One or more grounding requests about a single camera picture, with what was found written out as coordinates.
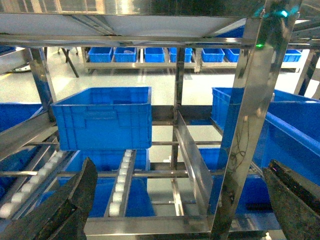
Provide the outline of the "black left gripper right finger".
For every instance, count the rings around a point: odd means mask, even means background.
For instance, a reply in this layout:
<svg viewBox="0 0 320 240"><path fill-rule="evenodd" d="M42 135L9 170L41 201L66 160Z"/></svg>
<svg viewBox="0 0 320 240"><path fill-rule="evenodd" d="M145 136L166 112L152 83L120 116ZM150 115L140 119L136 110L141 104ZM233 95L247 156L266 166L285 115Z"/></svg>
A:
<svg viewBox="0 0 320 240"><path fill-rule="evenodd" d="M272 210L288 240L320 238L320 186L273 159L263 169Z"/></svg>

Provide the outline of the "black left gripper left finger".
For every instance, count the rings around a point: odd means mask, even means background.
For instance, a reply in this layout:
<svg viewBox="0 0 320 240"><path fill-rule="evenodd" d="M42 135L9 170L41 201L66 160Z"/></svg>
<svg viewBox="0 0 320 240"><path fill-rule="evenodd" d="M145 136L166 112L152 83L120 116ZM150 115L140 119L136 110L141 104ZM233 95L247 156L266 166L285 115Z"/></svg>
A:
<svg viewBox="0 0 320 240"><path fill-rule="evenodd" d="M90 158L80 172L42 204L12 221L0 234L2 240L85 240L84 231L92 210L98 172Z"/></svg>

